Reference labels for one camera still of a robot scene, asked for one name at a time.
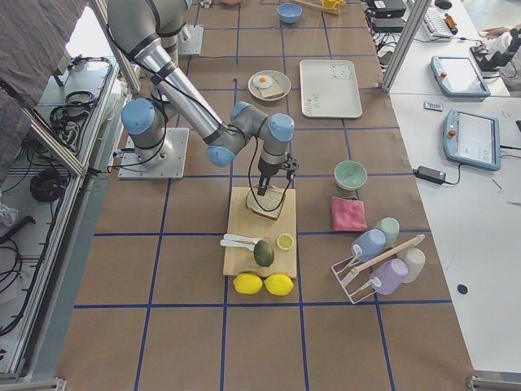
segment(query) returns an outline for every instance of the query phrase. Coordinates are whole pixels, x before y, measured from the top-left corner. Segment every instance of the keyboard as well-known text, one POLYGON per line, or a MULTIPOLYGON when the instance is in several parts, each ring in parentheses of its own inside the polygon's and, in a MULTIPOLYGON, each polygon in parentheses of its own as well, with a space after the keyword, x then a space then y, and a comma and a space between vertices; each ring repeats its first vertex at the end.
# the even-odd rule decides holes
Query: keyboard
POLYGON ((436 7, 428 7, 422 22, 423 30, 431 41, 452 39, 453 35, 447 27, 443 16, 436 7))

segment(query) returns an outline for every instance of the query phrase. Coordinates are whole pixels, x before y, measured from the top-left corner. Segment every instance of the blue bowl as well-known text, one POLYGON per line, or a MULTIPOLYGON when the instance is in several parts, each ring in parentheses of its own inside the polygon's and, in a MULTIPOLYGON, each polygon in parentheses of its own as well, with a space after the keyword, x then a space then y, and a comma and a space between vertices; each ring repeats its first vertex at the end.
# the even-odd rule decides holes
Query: blue bowl
POLYGON ((292 24, 302 16, 302 7, 293 2, 285 2, 278 6, 277 13, 281 22, 292 24))

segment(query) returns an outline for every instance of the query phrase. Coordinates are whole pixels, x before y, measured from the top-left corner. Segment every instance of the person's hand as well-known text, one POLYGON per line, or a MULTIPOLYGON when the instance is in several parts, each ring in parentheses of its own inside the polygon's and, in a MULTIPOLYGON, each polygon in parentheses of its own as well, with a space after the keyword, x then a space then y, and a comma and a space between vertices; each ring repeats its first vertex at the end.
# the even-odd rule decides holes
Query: person's hand
POLYGON ((493 29, 483 30, 483 32, 486 37, 499 37, 503 33, 508 33, 511 29, 511 27, 494 27, 493 29))

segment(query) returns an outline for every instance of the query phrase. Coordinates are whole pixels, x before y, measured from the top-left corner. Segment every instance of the tablet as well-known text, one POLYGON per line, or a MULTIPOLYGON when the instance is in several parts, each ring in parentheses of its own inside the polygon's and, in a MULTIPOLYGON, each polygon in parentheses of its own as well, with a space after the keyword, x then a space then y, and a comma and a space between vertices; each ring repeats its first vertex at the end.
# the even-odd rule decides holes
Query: tablet
POLYGON ((443 145, 451 161, 492 171, 501 168, 497 118, 452 109, 445 119, 443 145))
POLYGON ((490 90, 469 57, 434 56, 431 68, 441 91, 450 97, 483 99, 490 90))

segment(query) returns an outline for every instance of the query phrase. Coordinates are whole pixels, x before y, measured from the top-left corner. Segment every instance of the person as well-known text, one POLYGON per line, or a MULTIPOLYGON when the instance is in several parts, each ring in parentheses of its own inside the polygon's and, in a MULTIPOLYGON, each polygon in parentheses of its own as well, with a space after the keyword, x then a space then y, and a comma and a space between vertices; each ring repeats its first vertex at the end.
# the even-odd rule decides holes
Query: person
MULTIPOLYGON (((512 41, 510 35, 511 29, 519 29, 521 31, 521 23, 512 27, 495 27, 483 31, 489 41, 486 41, 488 52, 493 55, 496 51, 504 53, 506 48, 512 41)), ((521 91, 521 49, 515 53, 514 57, 508 64, 498 67, 501 79, 505 82, 506 87, 510 91, 521 91)))

